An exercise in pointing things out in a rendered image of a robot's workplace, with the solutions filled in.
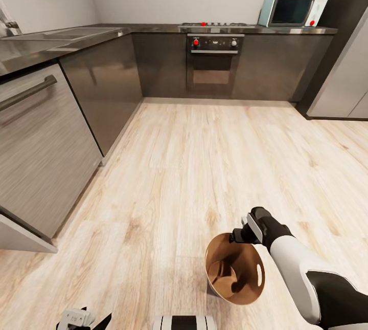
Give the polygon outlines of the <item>trash can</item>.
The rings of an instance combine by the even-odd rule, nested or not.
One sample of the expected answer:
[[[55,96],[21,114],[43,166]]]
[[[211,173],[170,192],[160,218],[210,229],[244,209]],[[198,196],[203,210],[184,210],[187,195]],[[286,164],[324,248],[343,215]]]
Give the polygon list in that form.
[[[258,264],[262,282],[259,286]],[[204,265],[209,286],[221,299],[237,306],[255,303],[265,288],[266,274],[261,256],[253,244],[229,243],[229,232],[209,242]]]

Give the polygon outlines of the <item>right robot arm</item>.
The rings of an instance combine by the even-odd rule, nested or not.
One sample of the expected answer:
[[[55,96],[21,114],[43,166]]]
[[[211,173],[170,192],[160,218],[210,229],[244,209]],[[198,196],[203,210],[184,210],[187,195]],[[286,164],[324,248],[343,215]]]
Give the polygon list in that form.
[[[242,216],[229,243],[262,244],[277,266],[301,316],[323,330],[368,330],[368,295],[314,254],[263,207]]]

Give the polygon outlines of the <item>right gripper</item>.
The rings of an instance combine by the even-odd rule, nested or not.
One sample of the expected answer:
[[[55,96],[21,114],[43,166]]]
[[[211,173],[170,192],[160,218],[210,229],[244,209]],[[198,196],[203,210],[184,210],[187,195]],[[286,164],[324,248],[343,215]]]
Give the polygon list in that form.
[[[246,226],[246,225],[245,225]],[[253,238],[245,231],[245,226],[243,228],[234,228],[233,232],[229,233],[229,243],[233,241],[241,244],[261,244],[257,238]]]

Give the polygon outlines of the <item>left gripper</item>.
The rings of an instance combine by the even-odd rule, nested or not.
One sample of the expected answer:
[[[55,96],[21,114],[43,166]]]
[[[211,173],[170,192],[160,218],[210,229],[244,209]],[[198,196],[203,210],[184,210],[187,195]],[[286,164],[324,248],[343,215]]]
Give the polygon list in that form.
[[[107,316],[104,320],[102,320],[97,326],[95,326],[95,328],[93,330],[105,330],[106,327],[108,326],[109,322],[111,320],[111,314],[109,316]],[[73,330],[90,330],[90,326],[87,327],[76,327]]]

